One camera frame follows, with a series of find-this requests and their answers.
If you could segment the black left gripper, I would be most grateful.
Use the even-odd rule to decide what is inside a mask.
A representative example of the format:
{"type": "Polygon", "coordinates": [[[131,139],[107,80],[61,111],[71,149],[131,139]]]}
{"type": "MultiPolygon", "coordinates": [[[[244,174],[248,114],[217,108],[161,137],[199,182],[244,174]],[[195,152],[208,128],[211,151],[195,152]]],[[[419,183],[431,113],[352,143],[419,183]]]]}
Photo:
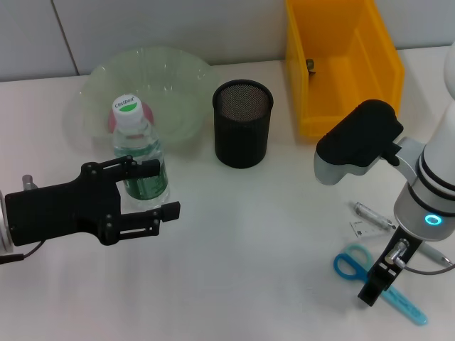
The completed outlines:
{"type": "Polygon", "coordinates": [[[105,246],[158,236],[161,223],[179,219],[180,202],[121,214],[117,183],[158,176],[160,169],[157,159],[138,163],[127,155],[86,163],[68,183],[6,195],[13,244],[23,246],[76,233],[91,234],[105,246]]]}

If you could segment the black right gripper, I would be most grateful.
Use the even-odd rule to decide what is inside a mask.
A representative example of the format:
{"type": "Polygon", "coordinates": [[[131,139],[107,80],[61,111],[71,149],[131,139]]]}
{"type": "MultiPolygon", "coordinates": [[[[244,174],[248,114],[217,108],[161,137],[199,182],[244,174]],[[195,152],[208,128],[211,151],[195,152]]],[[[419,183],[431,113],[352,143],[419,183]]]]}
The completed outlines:
{"type": "Polygon", "coordinates": [[[399,226],[367,273],[367,281],[358,294],[359,299],[373,307],[381,293],[392,285],[421,244],[421,239],[414,237],[399,226]]]}

